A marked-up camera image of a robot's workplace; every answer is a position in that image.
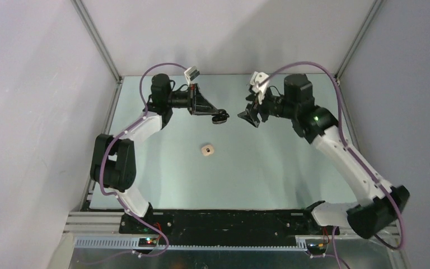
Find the beige earbud charging case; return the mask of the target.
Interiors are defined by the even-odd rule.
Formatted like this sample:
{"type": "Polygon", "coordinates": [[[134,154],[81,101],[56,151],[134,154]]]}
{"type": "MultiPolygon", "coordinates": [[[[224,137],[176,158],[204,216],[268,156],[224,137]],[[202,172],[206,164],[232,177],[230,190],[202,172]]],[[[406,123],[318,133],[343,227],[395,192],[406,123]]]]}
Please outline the beige earbud charging case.
{"type": "Polygon", "coordinates": [[[212,144],[206,144],[206,145],[202,146],[201,152],[202,152],[203,156],[210,156],[210,155],[214,154],[214,147],[212,144]]]}

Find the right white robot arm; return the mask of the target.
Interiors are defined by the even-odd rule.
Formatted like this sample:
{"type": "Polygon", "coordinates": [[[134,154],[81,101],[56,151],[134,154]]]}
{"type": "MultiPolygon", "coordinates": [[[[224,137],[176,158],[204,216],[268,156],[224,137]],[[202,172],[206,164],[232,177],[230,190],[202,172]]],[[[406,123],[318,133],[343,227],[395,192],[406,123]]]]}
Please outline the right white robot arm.
{"type": "Polygon", "coordinates": [[[238,114],[254,127],[270,116],[291,121],[295,133],[324,154],[352,190],[355,203],[320,201],[307,210],[303,227],[318,234],[326,226],[351,228],[358,236],[369,239],[397,220],[408,199],[409,191],[393,186],[382,178],[340,131],[340,119],[327,108],[316,105],[313,86],[305,74],[284,78],[284,93],[273,95],[268,75],[254,72],[249,82],[249,102],[238,114]]]}

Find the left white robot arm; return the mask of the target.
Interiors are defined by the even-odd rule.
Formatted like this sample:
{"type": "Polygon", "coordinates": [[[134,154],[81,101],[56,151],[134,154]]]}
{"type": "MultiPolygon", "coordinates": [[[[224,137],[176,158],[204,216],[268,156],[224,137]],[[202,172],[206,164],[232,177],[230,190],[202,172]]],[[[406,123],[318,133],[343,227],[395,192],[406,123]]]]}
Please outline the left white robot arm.
{"type": "Polygon", "coordinates": [[[190,115],[210,116],[213,124],[225,123],[230,117],[216,108],[200,92],[197,83],[188,81],[177,90],[164,73],[151,79],[150,95],[144,99],[142,114],[119,134],[100,134],[95,139],[90,177],[104,196],[113,196],[128,215],[135,216],[133,226],[140,233],[154,228],[154,217],[147,212],[151,204],[134,181],[137,175],[135,148],[169,123],[174,109],[186,109],[190,115]]]}

